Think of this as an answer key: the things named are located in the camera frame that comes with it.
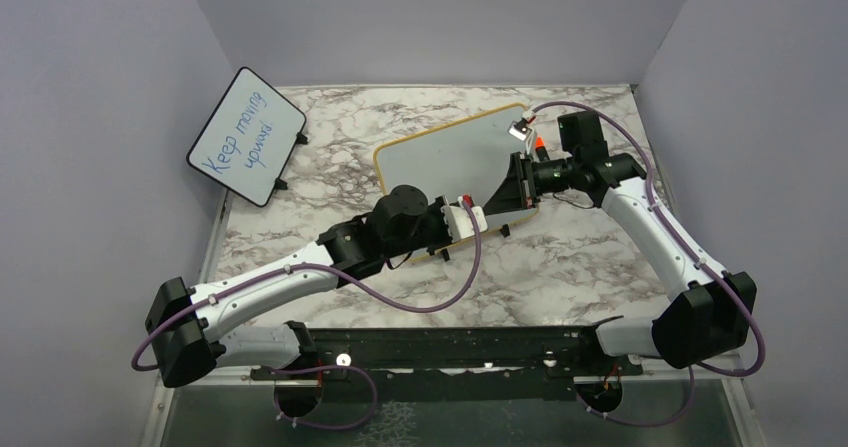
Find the yellow-framed whiteboard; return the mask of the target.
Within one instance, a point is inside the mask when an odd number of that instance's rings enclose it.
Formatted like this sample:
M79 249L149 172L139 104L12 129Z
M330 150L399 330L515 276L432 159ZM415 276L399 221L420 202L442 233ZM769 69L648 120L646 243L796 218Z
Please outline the yellow-framed whiteboard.
M508 133L510 124L525 110L525 105L513 103L379 146L373 160L382 192L388 194L399 185L410 185L423 192L427 205L441 196L449 204L456 204L458 197L470 195L475 205L482 208L504 180L510 155L525 152L525 143ZM497 233L538 212L537 207L532 207L485 215L485 233ZM413 259L427 255L418 246L417 232L389 251L391 257L407 254Z

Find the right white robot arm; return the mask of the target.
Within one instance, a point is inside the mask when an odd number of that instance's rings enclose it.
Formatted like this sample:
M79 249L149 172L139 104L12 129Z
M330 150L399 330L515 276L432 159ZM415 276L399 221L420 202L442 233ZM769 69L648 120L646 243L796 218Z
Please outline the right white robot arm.
M557 119L564 159L536 149L529 111L509 126L525 142L510 157L507 174L486 202L487 215L537 206L542 195L585 193L630 237L653 268L670 300L656 318L624 317L597 324L577 347L579 365L600 374L617 357L659 358L674 368L705 366L707 360L743 346L752 326L757 287L745 272L731 273L709 256L656 196L652 174L627 153L613 155L601 124L606 116L581 109Z

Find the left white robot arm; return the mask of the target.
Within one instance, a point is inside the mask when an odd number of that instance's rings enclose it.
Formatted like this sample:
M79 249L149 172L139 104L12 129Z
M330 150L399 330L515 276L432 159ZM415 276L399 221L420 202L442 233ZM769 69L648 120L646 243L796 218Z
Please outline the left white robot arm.
M189 286L163 282L145 319L150 348L165 386L193 383L224 364L235 349L226 336L245 322L303 297L380 273L393 257L450 244L464 201L429 201L401 185L369 212L329 227L289 256L228 281Z

